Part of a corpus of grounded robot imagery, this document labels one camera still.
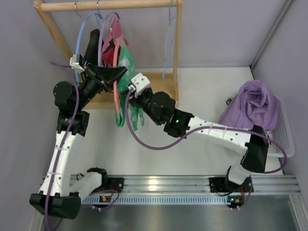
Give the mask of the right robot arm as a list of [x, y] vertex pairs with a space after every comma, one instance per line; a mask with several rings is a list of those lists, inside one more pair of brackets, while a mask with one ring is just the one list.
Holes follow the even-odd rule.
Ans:
[[151, 88], [136, 91], [130, 87], [125, 104], [129, 103], [144, 111], [156, 125], [162, 125], [167, 135], [176, 138], [175, 142], [166, 146], [150, 146], [139, 139], [130, 128], [135, 140], [143, 147], [162, 151], [186, 138], [204, 140], [239, 154], [239, 159], [227, 170], [226, 184], [242, 185], [253, 173], [267, 173], [269, 140], [262, 127], [253, 125], [251, 128], [232, 128], [207, 122], [191, 113], [176, 109], [175, 101], [167, 93], [153, 93]]

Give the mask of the pink plastic hanger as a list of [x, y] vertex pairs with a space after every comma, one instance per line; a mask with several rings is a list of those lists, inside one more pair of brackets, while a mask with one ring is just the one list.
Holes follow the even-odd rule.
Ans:
[[115, 112], [116, 116], [120, 116], [123, 113], [120, 107], [120, 94], [128, 90], [130, 79], [134, 74], [134, 61], [128, 49], [128, 43], [123, 37], [115, 40], [113, 67], [116, 71], [113, 82]]

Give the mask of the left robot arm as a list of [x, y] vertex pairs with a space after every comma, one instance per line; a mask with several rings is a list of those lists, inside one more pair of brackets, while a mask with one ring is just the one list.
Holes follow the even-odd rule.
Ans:
[[29, 199], [46, 218], [75, 219], [87, 196], [108, 187], [106, 170], [97, 167], [90, 168], [81, 180], [70, 185], [72, 167], [89, 123], [85, 106], [102, 91], [112, 92], [113, 83], [122, 78], [127, 68], [88, 63], [83, 69], [83, 82], [61, 81], [53, 89], [54, 103], [59, 109], [56, 143], [45, 180], [38, 193], [31, 194]]

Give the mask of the green white trousers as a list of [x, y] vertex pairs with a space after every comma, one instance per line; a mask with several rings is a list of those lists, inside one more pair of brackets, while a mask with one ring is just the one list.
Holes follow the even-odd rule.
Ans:
[[[116, 125], [121, 128], [125, 123], [125, 115], [128, 115], [125, 111], [125, 100], [129, 91], [128, 85], [131, 83], [131, 79], [136, 75], [134, 59], [127, 47], [122, 46], [120, 48], [118, 57], [118, 66], [125, 66], [127, 68], [126, 73], [122, 76], [120, 81], [117, 83], [118, 103], [115, 108]], [[130, 120], [134, 131], [138, 130], [138, 122], [141, 126], [144, 126], [144, 115], [143, 111], [137, 107], [130, 106]]]

